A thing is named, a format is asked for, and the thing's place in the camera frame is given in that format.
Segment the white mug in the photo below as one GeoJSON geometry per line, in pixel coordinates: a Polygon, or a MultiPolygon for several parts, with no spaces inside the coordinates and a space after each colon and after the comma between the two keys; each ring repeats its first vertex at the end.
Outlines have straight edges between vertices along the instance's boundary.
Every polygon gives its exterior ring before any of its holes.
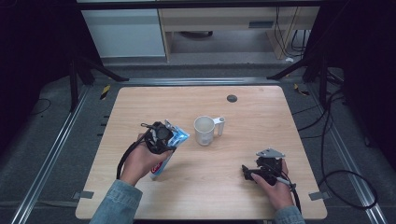
{"type": "Polygon", "coordinates": [[[218,128],[218,136],[222,135],[224,129],[225,118],[212,119],[208,116],[201,116],[194,122],[195,139],[201,146],[208,146],[213,141],[216,125],[218,128]]]}

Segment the tabletop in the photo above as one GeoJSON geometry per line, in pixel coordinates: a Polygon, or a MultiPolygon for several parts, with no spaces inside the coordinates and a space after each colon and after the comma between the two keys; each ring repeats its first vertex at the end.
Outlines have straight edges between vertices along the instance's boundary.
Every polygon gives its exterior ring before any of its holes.
{"type": "Polygon", "coordinates": [[[297,184],[303,216],[322,219],[318,191],[282,89],[278,86],[128,87],[120,89],[98,148],[76,216],[91,218],[116,177],[124,151],[147,129],[141,123],[168,119],[189,133],[156,180],[147,175],[136,187],[143,198],[136,219],[271,219],[275,210],[241,165],[256,168],[256,152],[271,147],[286,154],[289,177],[297,184]],[[236,96],[236,102],[227,100],[236,96]],[[208,147],[194,138],[197,117],[224,117],[222,136],[208,147]]]}

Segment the hand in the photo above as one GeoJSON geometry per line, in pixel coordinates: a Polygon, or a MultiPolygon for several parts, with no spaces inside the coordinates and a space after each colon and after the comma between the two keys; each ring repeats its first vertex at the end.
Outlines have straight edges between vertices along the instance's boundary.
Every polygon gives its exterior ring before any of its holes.
{"type": "MultiPolygon", "coordinates": [[[[282,171],[287,175],[289,173],[288,166],[285,160],[282,160],[282,171]]],[[[291,205],[294,205],[293,199],[291,198],[290,187],[276,181],[271,186],[261,176],[251,174],[256,183],[266,192],[270,200],[271,205],[276,209],[282,209],[291,205]]]]}
{"type": "Polygon", "coordinates": [[[161,155],[149,151],[145,143],[140,143],[126,159],[120,180],[134,186],[137,181],[149,173],[152,167],[166,160],[172,151],[166,151],[161,155]]]}

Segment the mug handle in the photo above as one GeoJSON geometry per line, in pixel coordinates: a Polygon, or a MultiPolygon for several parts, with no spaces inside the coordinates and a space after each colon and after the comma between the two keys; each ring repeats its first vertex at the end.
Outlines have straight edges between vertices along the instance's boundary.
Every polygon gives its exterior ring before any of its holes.
{"type": "Polygon", "coordinates": [[[224,129],[225,118],[220,117],[220,118],[213,119],[213,121],[215,122],[215,125],[219,126],[219,128],[218,128],[218,136],[221,136],[222,135],[222,131],[224,129]]]}

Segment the denim jacket sleeve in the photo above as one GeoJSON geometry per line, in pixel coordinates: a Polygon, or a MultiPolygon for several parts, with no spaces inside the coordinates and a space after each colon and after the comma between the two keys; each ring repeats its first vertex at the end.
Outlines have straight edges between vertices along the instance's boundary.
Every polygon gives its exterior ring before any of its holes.
{"type": "Polygon", "coordinates": [[[133,223],[142,194],[139,189],[120,180],[115,180],[90,223],[133,223]]]}
{"type": "Polygon", "coordinates": [[[276,211],[276,224],[304,224],[305,221],[296,206],[289,206],[276,211]]]}

